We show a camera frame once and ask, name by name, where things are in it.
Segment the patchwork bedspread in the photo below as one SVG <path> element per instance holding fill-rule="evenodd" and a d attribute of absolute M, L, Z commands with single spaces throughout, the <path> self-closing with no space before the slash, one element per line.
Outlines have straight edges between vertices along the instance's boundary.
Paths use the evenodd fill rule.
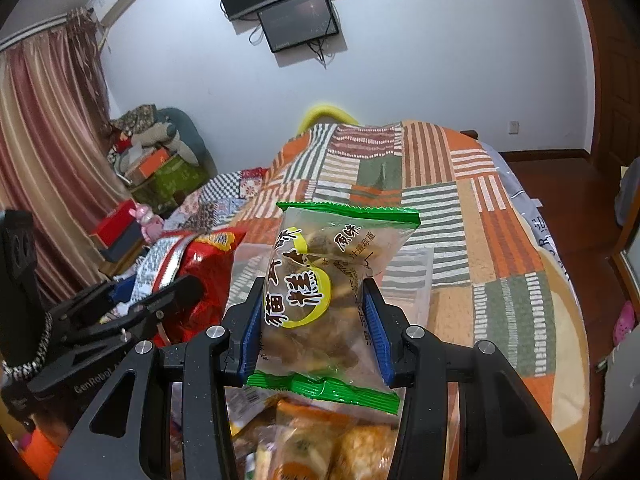
<path fill-rule="evenodd" d="M 279 201 L 418 209 L 421 226 L 376 278 L 386 301 L 444 341 L 494 341 L 580 472 L 589 411 L 580 309 L 564 271 L 538 246 L 476 140 L 417 121 L 381 128 L 316 124 L 290 140 L 231 222 L 247 235 L 229 304 L 244 300 L 264 273 L 280 226 Z M 455 384 L 449 393 L 446 478 L 456 470 L 458 446 Z"/>

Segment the striped curtain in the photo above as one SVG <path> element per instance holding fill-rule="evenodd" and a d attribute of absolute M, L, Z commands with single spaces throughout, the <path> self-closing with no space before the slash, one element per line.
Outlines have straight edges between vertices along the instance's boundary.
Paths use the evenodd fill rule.
<path fill-rule="evenodd" d="M 33 213 L 38 277 L 53 301 L 101 279 L 88 233 L 127 196 L 103 155 L 104 95 L 89 98 L 97 87 L 80 70 L 99 68 L 95 32 L 77 37 L 62 26 L 0 52 L 0 207 Z"/>

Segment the pink slipper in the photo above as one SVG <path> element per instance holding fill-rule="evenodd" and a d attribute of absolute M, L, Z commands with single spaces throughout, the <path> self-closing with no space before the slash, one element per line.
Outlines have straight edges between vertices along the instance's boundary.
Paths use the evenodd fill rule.
<path fill-rule="evenodd" d="M 613 327 L 613 345 L 618 346 L 636 326 L 636 313 L 630 301 L 625 302 L 620 316 Z"/>

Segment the metal screw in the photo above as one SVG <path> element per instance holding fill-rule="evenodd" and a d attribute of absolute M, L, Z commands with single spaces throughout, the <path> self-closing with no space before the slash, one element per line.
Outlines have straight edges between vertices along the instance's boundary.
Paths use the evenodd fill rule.
<path fill-rule="evenodd" d="M 225 327 L 220 325 L 210 326 L 207 328 L 207 335 L 212 339 L 223 336 L 225 335 Z"/>
<path fill-rule="evenodd" d="M 411 339 L 420 339 L 421 337 L 424 337 L 424 329 L 419 325 L 411 325 L 407 327 L 406 334 Z"/>
<path fill-rule="evenodd" d="M 154 344 L 151 341 L 148 341 L 148 340 L 145 339 L 144 341 L 140 341 L 136 345 L 136 352 L 138 352 L 139 354 L 146 354 L 153 347 L 154 347 Z"/>
<path fill-rule="evenodd" d="M 483 339 L 478 343 L 478 350 L 483 354 L 492 354 L 495 352 L 495 345 L 491 341 Z"/>

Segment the wooden door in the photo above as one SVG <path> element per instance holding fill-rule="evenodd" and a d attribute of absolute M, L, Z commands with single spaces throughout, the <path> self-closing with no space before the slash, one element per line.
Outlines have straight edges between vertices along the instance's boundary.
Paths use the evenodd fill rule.
<path fill-rule="evenodd" d="M 596 64 L 592 162 L 620 178 L 620 166 L 640 156 L 640 49 L 609 0 L 586 3 Z"/>

